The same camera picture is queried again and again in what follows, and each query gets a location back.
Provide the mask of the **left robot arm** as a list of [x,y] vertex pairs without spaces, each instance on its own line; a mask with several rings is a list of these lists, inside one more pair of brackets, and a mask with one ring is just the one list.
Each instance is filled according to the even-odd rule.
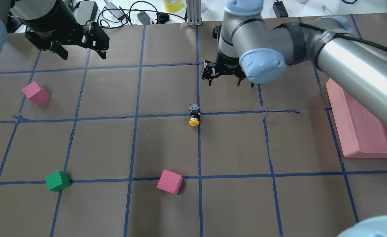
[[40,51],[48,50],[67,60],[64,45],[78,45],[106,59],[109,36],[97,22],[79,24],[63,0],[0,0],[0,53],[10,13],[26,26],[25,37]]

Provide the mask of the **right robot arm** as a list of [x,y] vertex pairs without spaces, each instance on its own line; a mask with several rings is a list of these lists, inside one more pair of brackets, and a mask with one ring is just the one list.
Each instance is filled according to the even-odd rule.
[[362,15],[258,20],[232,16],[196,29],[197,60],[222,44],[229,68],[253,51],[253,70],[237,86],[222,75],[209,87],[199,72],[202,116],[200,207],[204,236],[336,237],[357,222],[387,215],[387,159],[344,156],[326,82],[332,78],[387,125],[387,53],[339,38],[374,27]]

